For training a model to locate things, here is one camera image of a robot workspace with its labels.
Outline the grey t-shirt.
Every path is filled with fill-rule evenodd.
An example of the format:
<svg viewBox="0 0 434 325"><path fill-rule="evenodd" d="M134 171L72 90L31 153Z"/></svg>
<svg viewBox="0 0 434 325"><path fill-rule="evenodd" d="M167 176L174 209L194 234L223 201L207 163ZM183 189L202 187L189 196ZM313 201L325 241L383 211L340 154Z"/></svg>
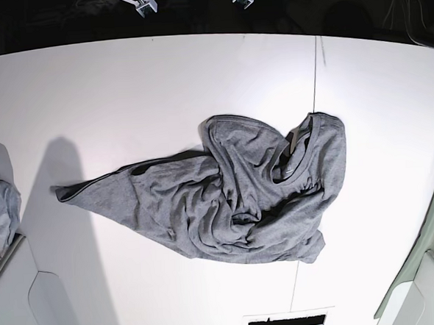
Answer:
<svg viewBox="0 0 434 325"><path fill-rule="evenodd" d="M282 135L253 118L216 115L199 133L198 151L127 165L55 195L189 259L315 262L321 218L344 183L344 123L310 113Z"/></svg>

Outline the white bin left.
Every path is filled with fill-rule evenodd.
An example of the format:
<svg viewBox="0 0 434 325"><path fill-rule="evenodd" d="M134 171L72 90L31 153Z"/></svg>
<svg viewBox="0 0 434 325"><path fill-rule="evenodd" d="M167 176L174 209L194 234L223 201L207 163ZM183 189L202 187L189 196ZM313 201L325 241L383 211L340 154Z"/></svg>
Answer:
<svg viewBox="0 0 434 325"><path fill-rule="evenodd" d="M80 325L59 276L38 270L23 236L0 262L0 325Z"/></svg>

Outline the white bin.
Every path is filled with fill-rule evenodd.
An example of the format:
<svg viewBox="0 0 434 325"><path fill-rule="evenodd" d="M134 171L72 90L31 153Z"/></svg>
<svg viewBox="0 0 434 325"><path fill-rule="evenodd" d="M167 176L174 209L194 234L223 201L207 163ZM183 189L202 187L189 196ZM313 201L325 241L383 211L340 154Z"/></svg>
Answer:
<svg viewBox="0 0 434 325"><path fill-rule="evenodd" d="M0 262L0 325L80 325L59 276L38 270L23 236Z"/></svg>
<svg viewBox="0 0 434 325"><path fill-rule="evenodd" d="M395 287L377 325L434 325L434 253L424 253L412 281Z"/></svg>

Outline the white bin right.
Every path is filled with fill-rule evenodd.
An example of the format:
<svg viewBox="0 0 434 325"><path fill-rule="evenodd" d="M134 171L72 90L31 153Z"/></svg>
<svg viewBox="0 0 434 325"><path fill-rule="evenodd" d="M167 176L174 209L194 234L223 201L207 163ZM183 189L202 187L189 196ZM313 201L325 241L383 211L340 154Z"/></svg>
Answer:
<svg viewBox="0 0 434 325"><path fill-rule="evenodd" d="M412 281L395 287L377 325L434 325L434 253L424 253Z"/></svg>

